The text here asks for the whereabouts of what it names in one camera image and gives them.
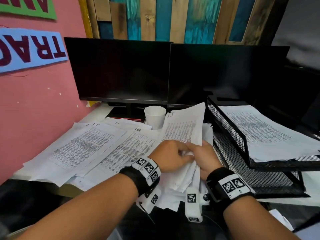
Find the green paper sign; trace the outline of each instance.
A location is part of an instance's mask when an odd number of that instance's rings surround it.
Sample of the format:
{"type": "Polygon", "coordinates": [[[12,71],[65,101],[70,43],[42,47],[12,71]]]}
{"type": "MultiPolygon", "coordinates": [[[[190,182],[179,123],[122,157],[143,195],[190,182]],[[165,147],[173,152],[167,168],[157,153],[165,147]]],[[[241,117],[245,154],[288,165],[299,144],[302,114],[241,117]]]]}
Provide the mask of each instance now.
{"type": "Polygon", "coordinates": [[[52,0],[0,0],[0,12],[57,19],[52,0]]]}

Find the black mesh desk organizer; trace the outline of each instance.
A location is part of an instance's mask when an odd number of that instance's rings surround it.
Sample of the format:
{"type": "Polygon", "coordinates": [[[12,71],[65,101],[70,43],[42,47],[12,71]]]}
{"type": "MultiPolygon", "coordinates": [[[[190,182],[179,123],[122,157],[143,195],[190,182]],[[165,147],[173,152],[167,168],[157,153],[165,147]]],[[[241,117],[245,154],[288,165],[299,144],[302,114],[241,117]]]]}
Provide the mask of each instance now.
{"type": "Polygon", "coordinates": [[[319,157],[289,161],[254,162],[248,153],[246,136],[208,97],[206,109],[213,123],[213,146],[225,167],[239,173],[256,191],[257,198],[310,197],[301,171],[316,171],[319,157]]]}

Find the black monitor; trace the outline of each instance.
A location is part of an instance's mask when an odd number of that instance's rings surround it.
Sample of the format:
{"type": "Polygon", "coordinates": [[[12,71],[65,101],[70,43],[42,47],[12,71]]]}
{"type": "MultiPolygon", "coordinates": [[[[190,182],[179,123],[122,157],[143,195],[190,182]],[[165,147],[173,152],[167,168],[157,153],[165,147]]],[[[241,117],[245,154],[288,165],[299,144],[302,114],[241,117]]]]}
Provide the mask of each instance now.
{"type": "Polygon", "coordinates": [[[64,39],[80,100],[167,104],[170,42],[64,39]]]}
{"type": "Polygon", "coordinates": [[[184,108],[214,95],[252,104],[283,67],[289,47],[172,44],[168,108],[184,108]]]}

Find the hand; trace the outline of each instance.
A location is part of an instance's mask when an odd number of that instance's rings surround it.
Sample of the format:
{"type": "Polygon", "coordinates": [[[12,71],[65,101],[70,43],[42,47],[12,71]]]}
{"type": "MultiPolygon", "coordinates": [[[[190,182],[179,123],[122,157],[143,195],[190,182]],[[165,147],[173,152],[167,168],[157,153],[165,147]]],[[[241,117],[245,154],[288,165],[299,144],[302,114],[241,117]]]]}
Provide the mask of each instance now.
{"type": "Polygon", "coordinates": [[[193,155],[180,156],[179,152],[189,151],[186,144],[177,140],[165,140],[148,156],[155,161],[162,173],[173,172],[194,160],[193,155]]]}
{"type": "Polygon", "coordinates": [[[202,141],[202,146],[191,142],[187,142],[186,145],[193,152],[194,159],[200,167],[200,178],[202,180],[206,181],[212,171],[223,167],[214,148],[205,140],[202,141]]]}

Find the blue paper sign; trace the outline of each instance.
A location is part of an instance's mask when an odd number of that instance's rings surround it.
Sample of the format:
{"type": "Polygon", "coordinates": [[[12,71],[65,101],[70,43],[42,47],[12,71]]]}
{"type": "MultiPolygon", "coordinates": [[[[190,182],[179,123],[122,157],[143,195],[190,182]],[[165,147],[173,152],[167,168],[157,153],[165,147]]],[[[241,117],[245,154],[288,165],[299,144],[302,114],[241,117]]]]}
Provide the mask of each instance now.
{"type": "Polygon", "coordinates": [[[60,33],[0,28],[0,73],[68,60],[60,33]]]}

